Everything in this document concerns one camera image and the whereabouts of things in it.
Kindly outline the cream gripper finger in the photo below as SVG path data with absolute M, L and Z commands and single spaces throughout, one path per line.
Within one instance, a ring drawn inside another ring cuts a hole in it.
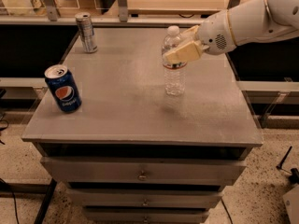
M 181 33 L 181 38 L 183 41 L 197 41 L 198 40 L 198 32 L 199 25 L 194 25 L 193 27 L 183 31 Z
M 209 49 L 208 45 L 203 45 L 200 41 L 187 41 L 170 49 L 163 55 L 163 60 L 167 63 L 188 63 L 199 60 L 204 51 Z

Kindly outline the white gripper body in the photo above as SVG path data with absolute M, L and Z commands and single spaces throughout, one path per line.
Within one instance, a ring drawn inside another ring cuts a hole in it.
M 210 55 L 227 53 L 236 48 L 227 10 L 206 18 L 200 24 L 196 37 L 203 44 L 204 52 Z

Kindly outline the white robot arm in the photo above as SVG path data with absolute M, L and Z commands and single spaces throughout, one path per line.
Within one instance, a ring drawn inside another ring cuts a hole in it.
M 215 13 L 182 33 L 163 55 L 167 63 L 187 63 L 203 53 L 219 55 L 248 43 L 271 43 L 298 36 L 299 0 L 249 0 Z

